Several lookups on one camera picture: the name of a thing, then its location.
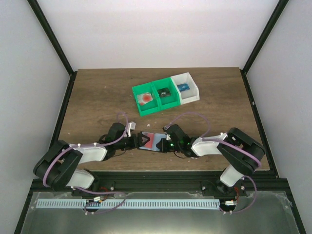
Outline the black leather card holder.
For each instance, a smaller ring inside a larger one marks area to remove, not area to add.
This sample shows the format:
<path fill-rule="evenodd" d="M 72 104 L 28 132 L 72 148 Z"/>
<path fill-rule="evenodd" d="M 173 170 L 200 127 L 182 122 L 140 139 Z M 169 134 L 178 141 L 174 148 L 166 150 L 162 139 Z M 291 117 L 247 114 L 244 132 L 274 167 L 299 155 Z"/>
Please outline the black leather card holder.
<path fill-rule="evenodd" d="M 161 134 L 161 133 L 157 133 L 157 135 L 158 135 L 158 139 L 160 140 L 161 138 L 166 138 L 166 135 L 165 134 Z"/>

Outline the red striped credit card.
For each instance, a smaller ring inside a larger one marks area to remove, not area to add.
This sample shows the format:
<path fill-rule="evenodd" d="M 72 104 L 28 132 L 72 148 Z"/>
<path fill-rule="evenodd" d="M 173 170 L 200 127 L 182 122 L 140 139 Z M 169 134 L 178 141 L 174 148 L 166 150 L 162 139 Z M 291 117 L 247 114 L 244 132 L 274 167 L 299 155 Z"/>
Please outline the red striped credit card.
<path fill-rule="evenodd" d="M 158 135 L 155 133 L 149 133 L 149 132 L 143 132 L 144 134 L 148 134 L 150 137 L 150 149 L 143 149 L 143 150 L 150 150 L 150 151 L 158 151 L 158 148 L 156 147 L 156 144 L 159 142 L 159 139 L 157 138 Z"/>

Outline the white red April card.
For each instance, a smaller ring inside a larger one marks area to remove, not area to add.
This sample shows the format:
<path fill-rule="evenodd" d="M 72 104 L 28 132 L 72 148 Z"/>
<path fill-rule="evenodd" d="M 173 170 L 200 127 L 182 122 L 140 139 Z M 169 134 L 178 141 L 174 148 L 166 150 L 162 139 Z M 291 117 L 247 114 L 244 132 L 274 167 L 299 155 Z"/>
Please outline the white red April card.
<path fill-rule="evenodd" d="M 154 100 L 153 95 L 149 92 L 138 94 L 136 97 L 140 106 L 144 106 Z"/>

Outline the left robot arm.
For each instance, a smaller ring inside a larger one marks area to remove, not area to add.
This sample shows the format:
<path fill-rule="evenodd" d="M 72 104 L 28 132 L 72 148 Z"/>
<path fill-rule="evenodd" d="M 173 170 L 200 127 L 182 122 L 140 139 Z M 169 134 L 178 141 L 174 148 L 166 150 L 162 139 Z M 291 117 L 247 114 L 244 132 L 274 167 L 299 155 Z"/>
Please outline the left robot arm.
<path fill-rule="evenodd" d="M 97 142 L 87 145 L 56 141 L 34 166 L 33 173 L 46 187 L 60 191 L 65 187 L 81 187 L 89 197 L 99 193 L 100 185 L 88 170 L 77 169 L 86 162 L 101 162 L 112 158 L 117 150 L 127 151 L 144 146 L 151 138 L 142 132 L 131 134 L 135 123 L 113 123 L 109 132 Z"/>

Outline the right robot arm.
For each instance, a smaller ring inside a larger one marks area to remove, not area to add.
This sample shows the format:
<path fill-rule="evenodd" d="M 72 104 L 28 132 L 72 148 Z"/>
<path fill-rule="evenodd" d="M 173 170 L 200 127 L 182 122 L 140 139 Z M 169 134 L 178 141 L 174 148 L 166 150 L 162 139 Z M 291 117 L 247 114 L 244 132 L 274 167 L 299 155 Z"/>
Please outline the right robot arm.
<path fill-rule="evenodd" d="M 166 137 L 156 143 L 156 148 L 162 153 L 182 153 L 193 158 L 222 155 L 226 158 L 229 166 L 214 184 L 221 196 L 230 195 L 240 179 L 251 176 L 260 168 L 266 154 L 265 148 L 258 141 L 236 127 L 210 137 L 190 137 L 177 124 L 164 131 Z"/>

